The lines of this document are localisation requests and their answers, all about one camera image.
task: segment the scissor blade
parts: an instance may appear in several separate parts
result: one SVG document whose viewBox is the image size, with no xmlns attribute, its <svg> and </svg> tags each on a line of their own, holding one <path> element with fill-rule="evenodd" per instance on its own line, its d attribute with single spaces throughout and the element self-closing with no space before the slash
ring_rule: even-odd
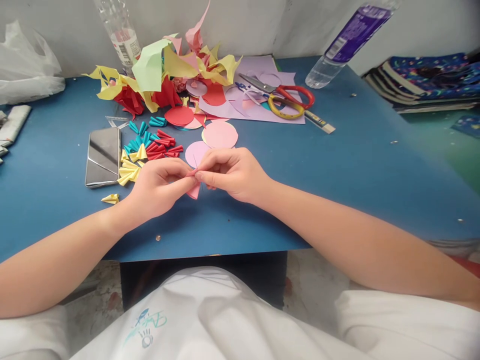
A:
<svg viewBox="0 0 480 360">
<path fill-rule="evenodd" d="M 248 81 L 250 84 L 252 84 L 254 87 L 256 87 L 257 89 L 259 90 L 262 90 L 263 92 L 266 92 L 266 93 L 273 93 L 276 89 L 276 87 L 273 87 L 273 86 L 270 86 L 270 85 L 267 85 L 263 82 L 261 82 L 260 80 L 257 80 L 256 78 L 254 77 L 250 77 L 250 76 L 247 76 L 247 75 L 244 75 L 244 74 L 238 74 L 240 75 L 240 77 L 245 80 L 245 81 Z"/>
</svg>

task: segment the hand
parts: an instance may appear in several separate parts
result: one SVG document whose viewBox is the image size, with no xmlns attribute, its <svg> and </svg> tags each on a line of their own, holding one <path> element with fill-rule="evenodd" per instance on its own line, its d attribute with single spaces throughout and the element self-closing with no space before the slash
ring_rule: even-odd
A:
<svg viewBox="0 0 480 360">
<path fill-rule="evenodd" d="M 138 225 L 165 214 L 197 183 L 194 177 L 185 177 L 191 170 L 179 158 L 149 161 L 141 169 L 130 195 L 118 205 L 123 203 Z"/>
<path fill-rule="evenodd" d="M 251 204 L 272 182 L 246 148 L 208 150 L 195 177 L 211 189 L 225 190 L 234 199 Z"/>
</svg>

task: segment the left hand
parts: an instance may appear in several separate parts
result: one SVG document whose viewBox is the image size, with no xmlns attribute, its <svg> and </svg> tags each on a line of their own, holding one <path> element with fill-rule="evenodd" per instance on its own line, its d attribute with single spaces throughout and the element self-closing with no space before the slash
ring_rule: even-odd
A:
<svg viewBox="0 0 480 360">
<path fill-rule="evenodd" d="M 141 169 L 130 195 L 119 205 L 127 205 L 138 225 L 163 215 L 197 183 L 194 176 L 185 177 L 191 170 L 179 158 L 149 161 Z"/>
</svg>

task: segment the red scissor handle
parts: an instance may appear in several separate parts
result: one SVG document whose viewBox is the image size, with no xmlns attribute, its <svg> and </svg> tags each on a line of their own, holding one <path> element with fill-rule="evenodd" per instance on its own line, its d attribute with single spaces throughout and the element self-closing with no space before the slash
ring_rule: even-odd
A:
<svg viewBox="0 0 480 360">
<path fill-rule="evenodd" d="M 305 95 L 307 97 L 308 103 L 305 104 L 301 101 L 298 101 L 287 90 L 298 91 L 299 93 L 302 93 L 303 95 Z M 315 96 L 312 94 L 312 92 L 309 91 L 308 89 L 302 87 L 302 86 L 280 85 L 279 87 L 276 88 L 275 91 L 278 94 L 282 95 L 285 99 L 288 99 L 291 102 L 299 104 L 304 109 L 310 109 L 313 106 L 313 104 L 315 103 Z"/>
</svg>

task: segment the yellow scissor handle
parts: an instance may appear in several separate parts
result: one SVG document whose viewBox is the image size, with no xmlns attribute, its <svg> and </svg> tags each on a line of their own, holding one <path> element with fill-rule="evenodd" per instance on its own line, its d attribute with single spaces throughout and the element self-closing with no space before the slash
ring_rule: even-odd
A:
<svg viewBox="0 0 480 360">
<path fill-rule="evenodd" d="M 297 110 L 298 114 L 288 115 L 284 112 L 281 112 L 280 110 L 277 109 L 274 102 L 279 102 L 281 104 L 285 104 L 286 106 Z M 299 117 L 301 117 L 304 114 L 304 111 L 305 111 L 303 106 L 301 106 L 301 105 L 299 105 L 299 104 L 297 104 L 293 101 L 290 101 L 286 98 L 275 96 L 275 95 L 270 95 L 268 97 L 268 106 L 270 106 L 270 110 L 271 110 L 272 113 L 274 113 L 278 117 L 280 117 L 282 119 L 286 119 L 286 120 L 298 119 Z"/>
</svg>

